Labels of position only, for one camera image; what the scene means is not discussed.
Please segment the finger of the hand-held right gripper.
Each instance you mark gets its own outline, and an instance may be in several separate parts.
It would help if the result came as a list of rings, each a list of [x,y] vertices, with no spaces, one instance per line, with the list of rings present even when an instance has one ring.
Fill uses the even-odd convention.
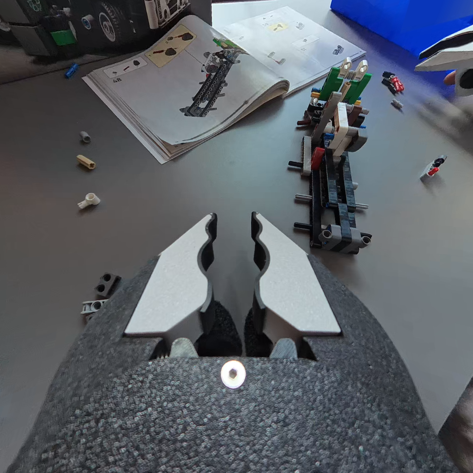
[[[418,72],[444,71],[466,67],[472,64],[472,46],[454,46],[434,51],[433,48],[425,50],[419,56],[421,62],[415,66]]]
[[[419,59],[423,60],[435,53],[452,47],[463,46],[473,41],[473,29],[462,29],[454,34],[448,35],[435,44],[431,45],[426,50],[422,51],[419,55]]]

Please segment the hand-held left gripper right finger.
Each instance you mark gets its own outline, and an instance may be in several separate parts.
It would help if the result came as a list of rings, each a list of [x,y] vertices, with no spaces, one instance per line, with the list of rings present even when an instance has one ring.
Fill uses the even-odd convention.
[[[332,336],[341,328],[308,254],[258,212],[251,215],[258,273],[253,325],[265,336]]]

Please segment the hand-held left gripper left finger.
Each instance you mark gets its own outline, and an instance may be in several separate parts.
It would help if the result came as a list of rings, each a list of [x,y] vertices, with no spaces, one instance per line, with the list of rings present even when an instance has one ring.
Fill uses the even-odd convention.
[[[160,253],[124,331],[125,336],[202,336],[214,325],[217,215],[210,213]]]

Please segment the grey lego cross connector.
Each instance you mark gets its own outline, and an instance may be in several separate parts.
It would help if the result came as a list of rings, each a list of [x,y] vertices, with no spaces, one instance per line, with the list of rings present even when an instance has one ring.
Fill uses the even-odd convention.
[[[83,301],[81,315],[88,316],[90,314],[94,314],[95,312],[99,311],[107,301],[107,299]]]

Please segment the lego truck chassis model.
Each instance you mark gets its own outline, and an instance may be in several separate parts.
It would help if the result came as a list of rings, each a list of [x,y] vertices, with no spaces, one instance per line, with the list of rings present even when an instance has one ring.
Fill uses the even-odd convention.
[[[367,205],[356,202],[357,183],[352,180],[349,154],[368,141],[364,120],[369,113],[361,105],[361,93],[369,83],[368,62],[360,61],[352,69],[347,57],[339,67],[331,68],[323,86],[314,87],[299,128],[309,128],[301,143],[301,159],[288,166],[299,169],[309,179],[309,194],[297,194],[296,200],[310,204],[309,223],[294,223],[295,229],[307,230],[310,246],[357,255],[371,243],[372,235],[361,232],[356,211]]]

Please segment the black lego brick with holes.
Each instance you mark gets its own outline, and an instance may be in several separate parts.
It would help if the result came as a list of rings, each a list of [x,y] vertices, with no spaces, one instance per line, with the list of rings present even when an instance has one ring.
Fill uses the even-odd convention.
[[[99,280],[99,283],[94,288],[94,292],[100,299],[109,299],[117,289],[121,281],[121,276],[111,272],[104,273]]]

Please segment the grey lego piece with pins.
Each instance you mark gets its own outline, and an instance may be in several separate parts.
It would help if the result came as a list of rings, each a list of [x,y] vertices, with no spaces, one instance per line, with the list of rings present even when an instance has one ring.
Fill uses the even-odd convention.
[[[440,166],[446,161],[447,156],[446,155],[441,155],[437,157],[435,160],[430,162],[426,168],[424,169],[423,173],[420,175],[419,179],[422,182],[428,182],[430,181],[435,174],[439,171]]]

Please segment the lego instruction booklet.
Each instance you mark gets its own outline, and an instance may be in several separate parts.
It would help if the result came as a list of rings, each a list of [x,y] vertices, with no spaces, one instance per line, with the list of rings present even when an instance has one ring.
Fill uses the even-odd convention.
[[[286,6],[222,31],[189,15],[153,46],[83,80],[160,162],[274,98],[335,73],[368,80],[365,51]]]

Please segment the lego set cardboard box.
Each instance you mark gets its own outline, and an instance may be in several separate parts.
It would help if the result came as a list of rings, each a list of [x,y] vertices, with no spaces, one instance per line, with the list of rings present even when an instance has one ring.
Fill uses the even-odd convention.
[[[210,0],[2,0],[1,40],[63,59],[146,45],[186,15],[211,25]]]

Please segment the blue plastic bin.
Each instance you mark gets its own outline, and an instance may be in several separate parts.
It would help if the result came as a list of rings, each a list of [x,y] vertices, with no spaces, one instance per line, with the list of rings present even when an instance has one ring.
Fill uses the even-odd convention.
[[[330,8],[416,56],[473,18],[471,0],[333,0]]]

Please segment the person's dark clothing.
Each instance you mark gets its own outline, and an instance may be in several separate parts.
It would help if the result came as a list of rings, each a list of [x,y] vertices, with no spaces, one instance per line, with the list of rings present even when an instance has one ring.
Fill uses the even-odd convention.
[[[439,438],[460,472],[473,471],[473,380],[439,431]]]

